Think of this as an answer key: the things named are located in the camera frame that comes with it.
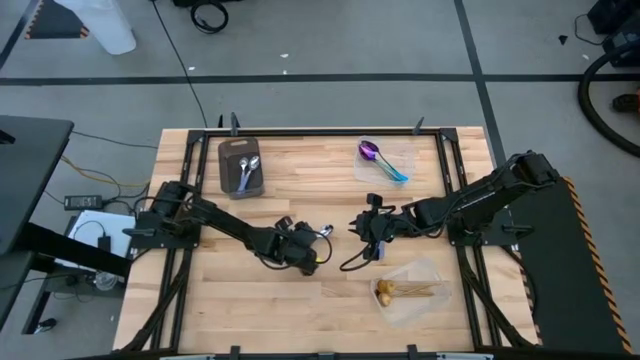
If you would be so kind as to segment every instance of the iridescent spoon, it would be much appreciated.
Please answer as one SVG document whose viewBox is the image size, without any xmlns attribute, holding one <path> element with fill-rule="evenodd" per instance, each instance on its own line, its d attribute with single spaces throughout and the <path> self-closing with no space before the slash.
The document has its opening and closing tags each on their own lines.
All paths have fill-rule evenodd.
<svg viewBox="0 0 640 360">
<path fill-rule="evenodd" d="M 386 174 L 391 178 L 391 180 L 396 182 L 407 182 L 409 180 L 408 177 L 402 175 L 398 170 L 396 170 L 389 162 L 382 156 L 380 152 L 380 148 L 370 141 L 363 140 L 358 145 L 358 151 L 360 152 L 360 156 L 364 160 L 373 161 L 378 167 L 380 167 Z M 383 162 L 377 159 L 377 156 L 380 156 Z"/>
</svg>

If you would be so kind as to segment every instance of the black metal frame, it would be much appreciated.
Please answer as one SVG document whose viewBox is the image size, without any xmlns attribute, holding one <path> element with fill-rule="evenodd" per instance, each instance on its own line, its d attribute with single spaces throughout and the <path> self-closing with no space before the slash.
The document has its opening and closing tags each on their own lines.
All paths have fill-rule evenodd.
<svg viewBox="0 0 640 360">
<path fill-rule="evenodd" d="M 458 143 L 457 131 L 455 128 L 427 128 L 420 129 L 416 128 L 328 128 L 328 129 L 239 129 L 234 126 L 234 128 L 229 131 L 228 129 L 216 129 L 216 130 L 191 130 L 187 136 L 187 144 L 186 150 L 182 165 L 182 172 L 180 175 L 180 180 L 182 182 L 187 183 L 189 180 L 190 170 L 191 170 L 191 162 L 193 159 L 193 153 L 195 150 L 195 144 L 201 143 L 200 147 L 200 157 L 198 159 L 197 170 L 195 173 L 195 184 L 194 186 L 202 191 L 203 187 L 203 179 L 205 177 L 205 167 L 207 161 L 207 154 L 209 149 L 209 143 L 212 138 L 216 137 L 229 137 L 229 136 L 240 136 L 240 137 L 274 137 L 274 136 L 433 136 L 436 141 L 436 147 L 438 151 L 438 159 L 440 161 L 440 168 L 442 171 L 442 178 L 445 187 L 446 193 L 450 193 L 453 191 L 453 185 L 451 182 L 451 174 L 449 172 L 447 154 L 445 150 L 445 141 L 449 141 L 451 143 L 451 147 L 453 150 L 454 161 L 456 165 L 456 173 L 458 176 L 458 180 L 460 186 L 464 186 L 467 184 L 466 173 L 464 171 L 464 164 L 462 162 L 462 154 L 460 151 L 460 145 Z M 461 272 L 463 271 L 464 266 L 468 266 L 469 262 L 466 255 L 466 250 L 464 246 L 456 246 L 455 251 L 458 256 L 458 264 Z M 474 256 L 476 260 L 476 270 L 479 276 L 479 279 L 488 292 L 491 294 L 491 290 L 488 283 L 487 271 L 484 263 L 484 256 L 482 255 L 482 250 L 479 247 L 474 247 Z M 184 251 L 183 262 L 186 262 L 187 271 L 191 265 L 192 258 L 192 250 L 187 249 Z M 164 298 L 167 295 L 169 284 L 171 283 L 171 277 L 173 275 L 173 267 L 175 263 L 175 249 L 167 250 L 167 257 L 165 260 L 164 271 L 161 280 L 161 289 L 159 294 L 159 299 Z M 181 286 L 178 291 L 175 314 L 173 319 L 173 324 L 171 326 L 171 342 L 169 349 L 171 351 L 178 351 L 178 345 L 180 342 L 180 332 L 182 328 L 182 319 L 184 314 L 184 305 L 186 300 L 186 290 L 187 290 L 188 280 Z M 480 325 L 478 320 L 478 313 L 476 304 L 474 301 L 474 293 L 473 289 L 469 284 L 463 281 L 463 291 L 465 296 L 465 302 L 467 307 L 467 317 L 469 321 L 469 327 L 471 330 L 471 338 L 473 341 L 473 345 L 475 348 L 483 346 L 482 335 L 480 331 Z M 491 333 L 491 341 L 492 345 L 500 346 L 500 332 L 498 327 L 495 324 L 492 316 L 487 312 L 488 324 Z M 156 327 L 152 335 L 151 341 L 151 349 L 158 350 L 160 348 L 160 339 L 162 336 L 162 320 Z M 418 358 L 433 357 L 435 353 L 416 353 Z M 310 359 L 318 359 L 318 354 L 264 354 L 264 355 L 252 355 L 252 358 L 256 359 L 267 359 L 267 358 L 296 358 L 300 359 L 301 356 L 307 356 Z M 340 354 L 340 358 L 380 358 L 380 359 L 406 359 L 407 353 L 366 353 L 366 354 Z"/>
</svg>

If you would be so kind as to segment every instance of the orange and black caution tape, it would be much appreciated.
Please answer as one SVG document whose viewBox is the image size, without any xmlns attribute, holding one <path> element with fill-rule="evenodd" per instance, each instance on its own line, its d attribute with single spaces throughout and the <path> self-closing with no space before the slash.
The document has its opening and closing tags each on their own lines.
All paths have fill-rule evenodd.
<svg viewBox="0 0 640 360">
<path fill-rule="evenodd" d="M 596 269 L 596 272 L 598 273 L 600 284 L 602 285 L 602 290 L 604 291 L 604 295 L 607 297 L 607 301 L 609 302 L 609 309 L 611 309 L 611 316 L 613 317 L 613 321 L 616 323 L 616 327 L 618 328 L 618 334 L 620 335 L 620 338 L 622 340 L 622 347 L 629 354 L 632 354 L 633 349 L 631 348 L 631 341 L 629 340 L 627 331 L 625 330 L 624 325 L 622 324 L 620 311 L 618 310 L 618 306 L 616 305 L 616 300 L 613 297 L 613 291 L 611 290 L 611 286 L 609 286 L 609 280 L 607 279 L 607 275 L 604 272 L 604 267 L 602 266 L 602 262 L 600 261 L 600 255 L 598 255 L 596 244 L 593 242 L 591 230 L 589 229 L 589 225 L 587 224 L 584 211 L 582 210 L 582 205 L 580 205 L 580 200 L 578 199 L 576 188 L 573 185 L 573 181 L 570 178 L 564 177 L 563 179 L 567 184 L 567 187 L 569 188 L 569 192 L 571 193 L 571 198 L 573 199 L 573 205 L 576 207 L 576 213 L 578 214 L 578 218 L 580 219 L 580 225 L 582 226 L 582 230 L 584 232 L 584 238 L 587 240 L 587 247 L 591 252 L 591 259 L 593 260 L 593 265 Z"/>
<path fill-rule="evenodd" d="M 520 255 L 520 252 L 514 251 L 513 254 L 516 257 L 518 257 L 518 259 L 520 259 L 520 262 L 522 262 L 522 255 Z M 533 314 L 533 302 L 534 302 L 533 296 L 534 295 L 529 285 L 529 282 L 527 281 L 527 273 L 524 271 L 522 267 L 520 267 L 520 275 L 522 276 L 522 283 L 524 284 L 524 292 L 525 294 L 527 294 L 527 301 L 529 302 L 529 310 Z M 536 336 L 538 337 L 538 345 L 542 345 L 542 336 L 540 336 L 540 327 L 538 326 L 538 324 L 536 324 L 535 319 L 533 319 L 533 325 L 535 326 L 535 329 L 536 329 Z"/>
<path fill-rule="evenodd" d="M 24 34 L 24 38 L 25 39 L 31 39 L 31 28 L 33 27 L 33 24 L 35 24 L 36 19 L 38 19 L 38 15 L 40 14 L 40 10 L 42 10 L 42 5 L 44 5 L 44 1 L 40 1 L 40 3 L 38 4 L 38 7 L 36 7 L 36 10 L 33 13 L 33 18 L 31 18 L 31 22 L 29 23 L 29 27 L 27 27 L 27 31 Z"/>
</svg>

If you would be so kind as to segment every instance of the wooden table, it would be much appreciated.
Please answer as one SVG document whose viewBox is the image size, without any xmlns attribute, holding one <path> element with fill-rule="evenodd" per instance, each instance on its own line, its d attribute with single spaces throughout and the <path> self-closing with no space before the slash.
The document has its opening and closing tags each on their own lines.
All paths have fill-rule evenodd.
<svg viewBox="0 0 640 360">
<path fill-rule="evenodd" d="M 483 128 L 457 128 L 469 182 L 492 170 Z M 162 182 L 178 180 L 187 130 L 164 130 L 150 194 Z M 334 254 L 311 277 L 298 270 L 266 269 L 237 240 L 207 228 L 194 252 L 182 326 L 180 353 L 404 352 L 464 351 L 473 348 L 455 251 L 446 240 L 399 238 L 387 246 L 384 260 L 344 273 L 338 266 L 364 245 L 347 231 L 348 223 L 369 208 L 366 193 L 382 195 L 385 204 L 401 205 L 445 193 L 435 141 L 392 136 L 388 141 L 412 143 L 416 171 L 401 190 L 358 181 L 353 176 L 357 137 L 309 136 L 259 138 L 265 176 L 260 198 L 232 201 L 219 185 L 217 139 L 210 144 L 203 196 L 255 226 L 272 226 L 284 215 L 314 228 L 333 224 Z M 448 149 L 450 168 L 453 155 Z M 319 254 L 326 245 L 315 245 Z M 165 250 L 153 250 L 131 270 L 114 348 L 128 343 L 156 305 Z M 497 248 L 484 250 L 493 297 L 520 333 L 537 341 L 519 267 Z M 393 328 L 379 313 L 369 281 L 419 258 L 429 258 L 450 281 L 449 303 L 408 327 Z M 170 309 L 165 324 L 171 324 Z M 488 339 L 484 311 L 479 311 L 483 338 Z M 168 344 L 165 326 L 163 345 Z"/>
</svg>

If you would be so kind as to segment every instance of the concrete floor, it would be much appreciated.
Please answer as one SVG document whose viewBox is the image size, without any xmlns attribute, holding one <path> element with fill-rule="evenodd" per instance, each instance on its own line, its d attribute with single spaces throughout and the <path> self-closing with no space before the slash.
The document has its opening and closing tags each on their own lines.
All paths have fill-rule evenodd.
<svg viewBox="0 0 640 360">
<path fill-rule="evenodd" d="M 494 138 L 494 149 L 503 146 L 507 154 L 530 148 L 545 153 L 576 183 L 637 349 L 638 159 L 618 150 L 590 127 L 575 99 L 577 83 L 488 83 L 495 120 L 485 118 L 486 108 L 471 76 L 473 67 L 458 19 L 459 5 L 463 5 L 485 74 L 580 74 L 602 54 L 599 47 L 573 37 L 574 17 L 588 11 L 594 2 L 565 0 L 559 7 L 553 0 L 245 0 L 228 4 L 229 26 L 214 36 L 196 31 L 188 11 L 173 7 L 170 1 L 159 0 L 158 7 L 185 65 L 194 67 L 192 76 L 282 75 L 284 71 L 289 75 L 466 75 L 466 81 L 444 82 L 396 77 L 392 78 L 395 81 L 221 83 L 202 78 L 194 88 L 209 124 L 231 111 L 238 114 L 243 127 L 413 125 L 424 116 L 425 125 L 488 129 L 496 125 L 502 144 Z M 8 79 L 36 78 L 37 86 L 0 86 L 0 113 L 72 120 L 78 131 L 152 145 L 157 144 L 163 128 L 201 127 L 202 118 L 188 85 L 148 80 L 182 76 L 151 3 L 119 3 L 138 40 L 135 51 L 113 57 L 92 36 L 25 40 L 21 35 L 4 66 L 0 63 L 0 84 Z M 28 5 L 29 0 L 0 2 L 0 48 Z M 587 22 L 581 24 L 584 36 L 597 38 Z M 564 46 L 559 35 L 569 36 Z M 611 67 L 603 71 L 621 72 Z M 143 84 L 51 85 L 51 79 L 62 79 L 64 84 L 72 80 L 69 78 L 102 78 L 99 82 L 106 83 L 125 77 L 136 77 Z M 613 96 L 633 92 L 635 86 L 601 82 L 593 85 L 592 96 L 612 126 L 640 142 L 638 118 L 618 116 L 608 109 Z M 65 154 L 79 166 L 129 183 L 147 180 L 155 159 L 153 150 L 75 135 Z M 60 198 L 115 192 L 109 185 L 78 176 L 64 164 L 58 166 L 47 189 Z M 115 206 L 113 210 L 121 211 Z M 32 221 L 62 232 L 71 215 L 45 196 Z M 24 287 L 0 333 L 3 354 L 64 359 L 111 349 L 116 328 L 111 318 L 118 318 L 121 303 L 117 299 L 96 298 L 88 304 L 53 300 L 45 315 L 56 317 L 60 325 L 38 336 L 19 335 L 37 286 L 33 282 Z"/>
</svg>

